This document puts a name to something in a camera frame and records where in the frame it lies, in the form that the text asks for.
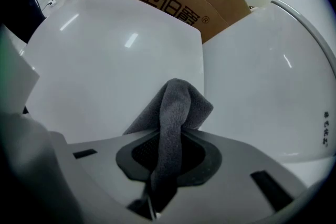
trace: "gray towel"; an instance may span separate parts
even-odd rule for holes
[[[166,182],[176,181],[182,165],[181,128],[197,129],[213,106],[187,81],[169,80],[124,132],[130,134],[160,128],[159,158],[151,175],[156,192]]]

